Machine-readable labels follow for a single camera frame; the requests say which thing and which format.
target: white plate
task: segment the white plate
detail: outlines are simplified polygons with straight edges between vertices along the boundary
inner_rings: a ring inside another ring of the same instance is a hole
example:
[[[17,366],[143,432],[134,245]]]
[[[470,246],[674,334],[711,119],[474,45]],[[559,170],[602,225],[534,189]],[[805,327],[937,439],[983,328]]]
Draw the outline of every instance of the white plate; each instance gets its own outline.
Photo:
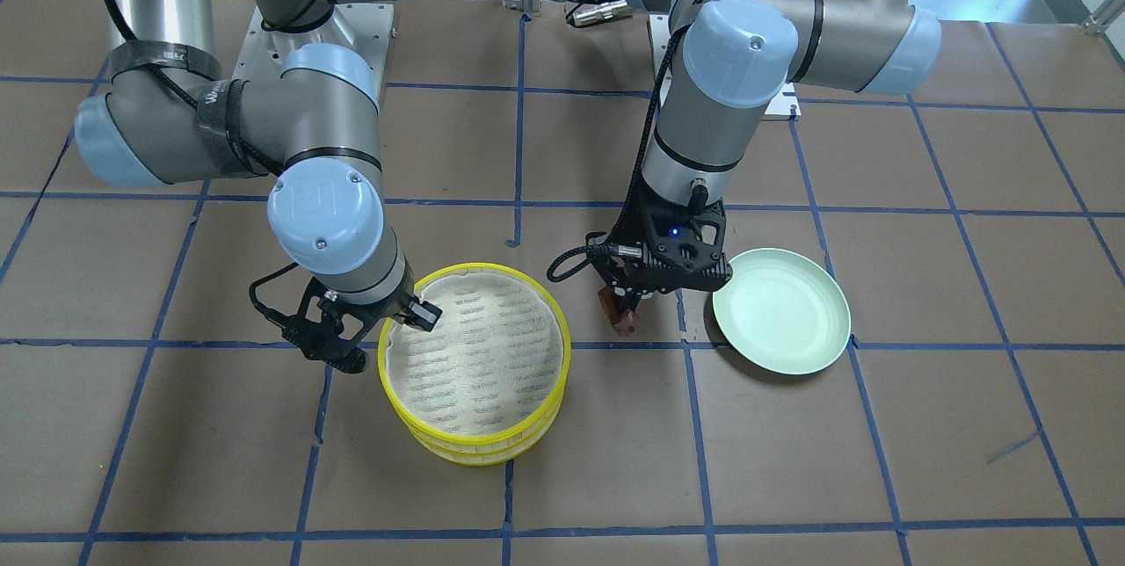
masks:
[[[840,357],[852,314],[820,266],[764,246],[735,257],[730,267],[734,277],[712,302],[719,327],[742,357],[786,375],[816,372]]]

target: tiled surface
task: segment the tiled surface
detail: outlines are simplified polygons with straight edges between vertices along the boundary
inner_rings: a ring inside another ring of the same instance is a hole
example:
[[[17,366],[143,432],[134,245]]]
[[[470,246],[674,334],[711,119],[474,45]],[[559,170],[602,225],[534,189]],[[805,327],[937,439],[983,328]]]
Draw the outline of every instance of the tiled surface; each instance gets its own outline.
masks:
[[[252,1],[213,2],[230,69]],[[24,230],[106,21],[98,0],[0,2],[0,563],[1091,564],[1083,538],[1123,560],[1125,92],[1105,46],[946,23],[912,97],[802,86],[795,126],[760,126],[726,250],[830,268],[857,344],[783,379],[724,348],[706,295],[642,303],[620,339],[591,270],[546,282],[612,226],[650,87],[641,18],[575,30],[562,10],[396,8],[380,138],[415,273],[521,269],[575,339],[547,437],[469,469],[413,441],[374,371],[272,347],[246,300],[288,262],[271,180],[210,182],[194,222],[199,185],[116,195],[71,150]],[[291,309],[306,278],[262,296]]]
[[[861,354],[899,507],[908,520],[1068,514],[1002,352]]]
[[[785,566],[899,566],[894,533],[804,533],[719,536],[719,559],[722,564],[752,566],[784,564]]]
[[[1090,516],[1125,516],[1125,359],[1119,353],[1019,353],[1027,385],[1074,503]]]
[[[518,538],[512,541],[514,566],[702,566],[706,563],[706,540],[701,536]]]
[[[962,529],[914,531],[907,538],[917,566],[1081,566],[1089,564],[1074,529]],[[1098,561],[1114,564],[1114,561]]]

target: round plate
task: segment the round plate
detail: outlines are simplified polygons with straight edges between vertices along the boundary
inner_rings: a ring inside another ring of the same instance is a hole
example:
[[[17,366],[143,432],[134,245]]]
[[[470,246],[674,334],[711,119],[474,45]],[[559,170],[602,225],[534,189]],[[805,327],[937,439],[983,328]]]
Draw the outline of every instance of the round plate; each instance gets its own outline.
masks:
[[[714,316],[742,357],[786,375],[816,372],[840,357],[852,314],[820,266],[764,246],[735,257],[730,267],[730,282],[714,293]]]

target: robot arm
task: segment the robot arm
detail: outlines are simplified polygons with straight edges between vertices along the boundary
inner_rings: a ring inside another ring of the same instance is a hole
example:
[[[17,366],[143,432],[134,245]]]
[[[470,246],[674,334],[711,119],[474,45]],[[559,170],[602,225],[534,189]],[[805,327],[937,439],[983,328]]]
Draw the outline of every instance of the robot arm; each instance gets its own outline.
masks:
[[[82,102],[75,119],[90,169],[116,186],[278,174],[270,226],[313,279],[291,316],[256,299],[269,278],[251,298],[309,359],[359,372],[367,356],[358,342],[379,320],[432,330],[441,311],[414,296],[382,213],[370,66],[314,42],[287,54],[277,80],[215,80],[209,0],[107,2],[120,34],[114,92]],[[306,318],[314,298],[320,322]],[[363,323],[351,339],[339,338],[345,315]]]
[[[598,297],[622,335],[642,298],[714,291],[730,279],[722,195],[783,82],[904,95],[928,77],[940,26],[907,0],[672,0],[672,38],[652,90],[637,169],[610,233],[559,257],[586,254]],[[659,102],[665,70],[674,73]]]

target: metal connector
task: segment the metal connector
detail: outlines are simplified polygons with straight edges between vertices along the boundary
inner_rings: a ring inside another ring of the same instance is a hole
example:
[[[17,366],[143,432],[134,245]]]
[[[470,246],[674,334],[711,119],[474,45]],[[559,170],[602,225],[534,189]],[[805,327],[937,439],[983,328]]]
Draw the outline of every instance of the metal connector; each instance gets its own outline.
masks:
[[[626,0],[619,0],[602,2],[602,5],[587,8],[582,12],[575,12],[570,19],[574,21],[575,28],[585,28],[586,26],[595,26],[597,23],[610,23],[619,18],[632,17],[632,14],[631,6]]]

